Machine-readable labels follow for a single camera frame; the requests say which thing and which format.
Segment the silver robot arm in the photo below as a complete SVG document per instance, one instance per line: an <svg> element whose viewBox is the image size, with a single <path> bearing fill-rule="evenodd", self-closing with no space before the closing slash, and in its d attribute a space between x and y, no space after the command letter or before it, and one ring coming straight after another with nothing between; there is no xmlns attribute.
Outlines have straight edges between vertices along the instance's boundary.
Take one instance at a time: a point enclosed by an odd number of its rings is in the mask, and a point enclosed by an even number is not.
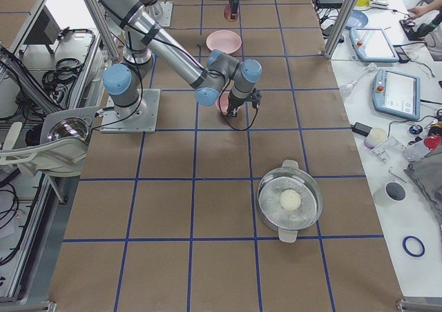
<svg viewBox="0 0 442 312"><path fill-rule="evenodd" d="M244 102L258 109L261 95L255 88L262 66L255 59L240 61L220 50L213 50L207 66L201 66L146 9L157 0L98 0L113 22L125 32L126 49L131 52L150 50L195 90L197 102L212 106L232 81L227 114L234 117Z"/></svg>

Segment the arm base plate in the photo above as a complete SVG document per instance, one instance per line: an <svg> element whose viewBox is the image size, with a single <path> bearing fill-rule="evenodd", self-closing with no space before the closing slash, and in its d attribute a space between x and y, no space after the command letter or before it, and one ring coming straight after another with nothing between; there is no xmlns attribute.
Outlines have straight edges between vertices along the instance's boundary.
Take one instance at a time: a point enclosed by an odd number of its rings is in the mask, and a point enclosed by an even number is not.
<svg viewBox="0 0 442 312"><path fill-rule="evenodd" d="M138 88L138 100L129 107L114 104L109 96L106 106L111 110L104 112L101 133L154 133L157 125L160 104L159 88Z"/></svg>

